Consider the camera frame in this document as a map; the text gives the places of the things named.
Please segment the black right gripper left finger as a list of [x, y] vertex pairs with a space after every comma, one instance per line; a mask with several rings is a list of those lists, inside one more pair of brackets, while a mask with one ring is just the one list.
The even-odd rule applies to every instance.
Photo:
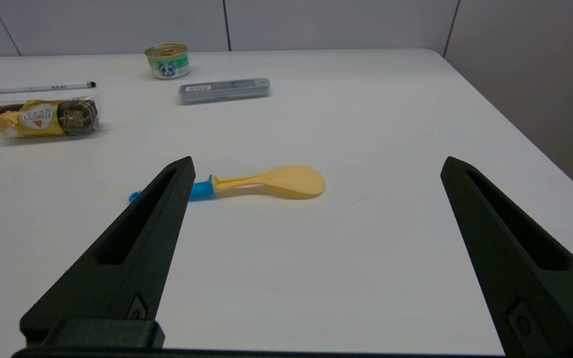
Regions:
[[167, 165], [20, 320], [27, 348], [155, 348], [156, 315], [195, 179]]

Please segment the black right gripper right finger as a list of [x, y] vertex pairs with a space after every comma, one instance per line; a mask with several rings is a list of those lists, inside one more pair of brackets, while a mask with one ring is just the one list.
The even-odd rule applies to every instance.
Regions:
[[573, 254], [472, 165], [440, 177], [505, 355], [573, 357]]

